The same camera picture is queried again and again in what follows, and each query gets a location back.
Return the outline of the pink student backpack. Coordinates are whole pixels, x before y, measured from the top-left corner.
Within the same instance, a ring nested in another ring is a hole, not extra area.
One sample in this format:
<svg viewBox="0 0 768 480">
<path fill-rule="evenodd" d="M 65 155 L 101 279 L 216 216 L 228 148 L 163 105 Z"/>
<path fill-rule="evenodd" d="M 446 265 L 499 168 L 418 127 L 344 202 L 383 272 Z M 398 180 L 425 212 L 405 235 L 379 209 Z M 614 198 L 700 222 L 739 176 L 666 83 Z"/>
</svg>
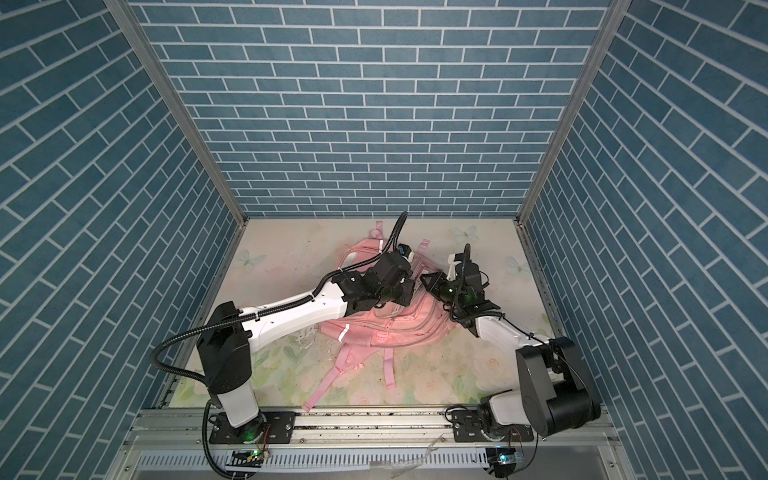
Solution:
<svg viewBox="0 0 768 480">
<path fill-rule="evenodd" d="M 415 287 L 409 305 L 387 303 L 378 309 L 319 325 L 319 332 L 338 341 L 341 349 L 334 366 L 302 405 L 305 411 L 312 410 L 342 375 L 362 367 L 376 354 L 382 356 L 383 381 L 389 390 L 394 390 L 397 387 L 395 351 L 435 343 L 453 328 L 442 302 L 419 281 L 420 275 L 437 271 L 434 262 L 426 257 L 428 246 L 429 241 L 423 240 L 413 258 Z"/>
</svg>

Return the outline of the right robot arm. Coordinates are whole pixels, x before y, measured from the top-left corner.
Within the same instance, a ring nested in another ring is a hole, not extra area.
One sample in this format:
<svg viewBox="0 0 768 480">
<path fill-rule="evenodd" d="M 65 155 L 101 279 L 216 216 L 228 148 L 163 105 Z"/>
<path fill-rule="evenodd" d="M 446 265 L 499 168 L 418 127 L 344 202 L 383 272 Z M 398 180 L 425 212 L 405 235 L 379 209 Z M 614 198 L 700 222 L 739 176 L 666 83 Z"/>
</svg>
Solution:
<svg viewBox="0 0 768 480">
<path fill-rule="evenodd" d="M 567 337 L 542 337 L 514 324 L 486 297 L 489 282 L 467 255 L 453 260 L 447 273 L 422 274 L 420 281 L 451 321 L 515 357 L 518 386 L 486 396 L 478 406 L 486 434 L 528 425 L 549 437 L 601 416 L 602 400 L 579 347 Z"/>
</svg>

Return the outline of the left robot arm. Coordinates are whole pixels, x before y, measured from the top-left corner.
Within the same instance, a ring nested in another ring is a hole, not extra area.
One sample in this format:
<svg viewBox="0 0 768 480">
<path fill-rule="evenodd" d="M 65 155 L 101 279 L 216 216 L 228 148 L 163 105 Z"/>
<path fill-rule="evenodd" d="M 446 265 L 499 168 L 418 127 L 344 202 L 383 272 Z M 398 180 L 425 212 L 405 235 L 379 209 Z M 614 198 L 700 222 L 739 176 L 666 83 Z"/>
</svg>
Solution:
<svg viewBox="0 0 768 480">
<path fill-rule="evenodd" d="M 203 383 L 234 429 L 258 427 L 263 416 L 250 385 L 251 355 L 270 343 L 324 321 L 381 308 L 407 306 L 413 296 L 413 252 L 404 245 L 330 273 L 315 290 L 282 303 L 238 309 L 227 302 L 214 310 L 196 348 Z"/>
</svg>

